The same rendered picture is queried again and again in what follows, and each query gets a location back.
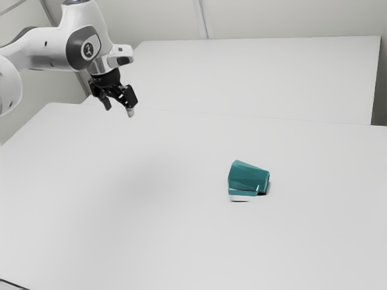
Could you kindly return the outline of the teal faceted mug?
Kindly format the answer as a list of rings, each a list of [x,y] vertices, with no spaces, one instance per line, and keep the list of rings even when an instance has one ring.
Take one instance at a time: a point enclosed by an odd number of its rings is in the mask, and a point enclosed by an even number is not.
[[[228,194],[233,202],[247,202],[268,193],[270,172],[235,160],[227,178]]]

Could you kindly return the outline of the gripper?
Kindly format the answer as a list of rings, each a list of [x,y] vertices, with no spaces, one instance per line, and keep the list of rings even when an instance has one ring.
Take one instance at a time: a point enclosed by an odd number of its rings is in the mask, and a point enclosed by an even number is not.
[[[91,78],[88,80],[89,88],[94,97],[99,97],[107,111],[112,108],[108,97],[117,98],[117,101],[126,109],[128,117],[132,118],[138,99],[132,86],[123,86],[120,78],[121,74],[118,68],[105,74],[91,74]]]

